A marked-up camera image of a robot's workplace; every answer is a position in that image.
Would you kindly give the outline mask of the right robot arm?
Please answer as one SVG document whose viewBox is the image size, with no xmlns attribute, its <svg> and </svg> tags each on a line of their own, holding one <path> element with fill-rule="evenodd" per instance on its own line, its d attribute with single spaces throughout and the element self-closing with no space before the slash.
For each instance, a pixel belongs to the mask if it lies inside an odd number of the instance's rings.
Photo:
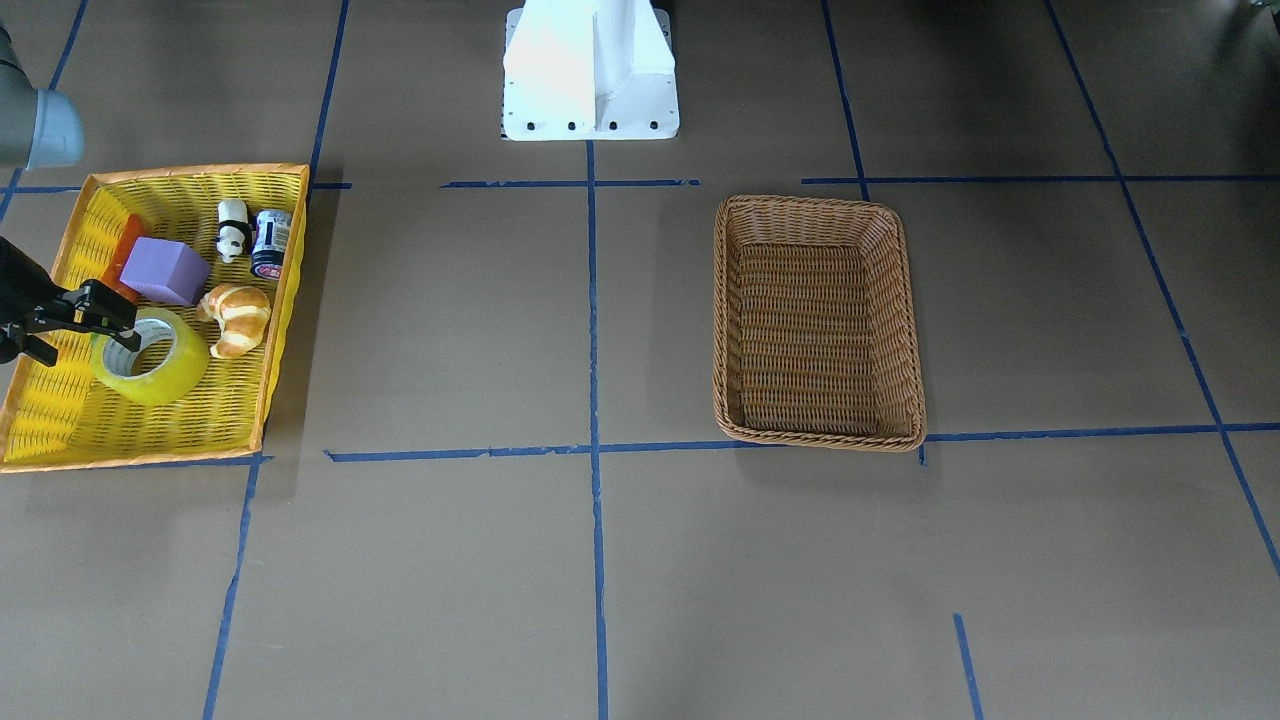
<svg viewBox="0 0 1280 720">
<path fill-rule="evenodd" d="M 70 167 L 84 151 L 84 131 L 64 94 L 36 86 L 26 73 L 8 29 L 1 31 L 1 159 L 4 167 Z M 20 355 L 45 366 L 58 364 L 58 350 L 44 340 L 52 331 L 100 334 L 128 351 L 140 351 L 137 307 L 99 279 L 74 290 L 9 240 L 1 241 L 1 360 Z"/>
</svg>

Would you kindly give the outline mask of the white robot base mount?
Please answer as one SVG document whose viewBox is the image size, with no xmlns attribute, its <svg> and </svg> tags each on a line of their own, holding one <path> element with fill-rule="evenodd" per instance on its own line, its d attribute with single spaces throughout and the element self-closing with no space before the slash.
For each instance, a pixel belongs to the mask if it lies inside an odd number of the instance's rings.
<svg viewBox="0 0 1280 720">
<path fill-rule="evenodd" d="M 502 63 L 509 141 L 678 135 L 671 17 L 652 1 L 526 1 L 506 15 Z"/>
</svg>

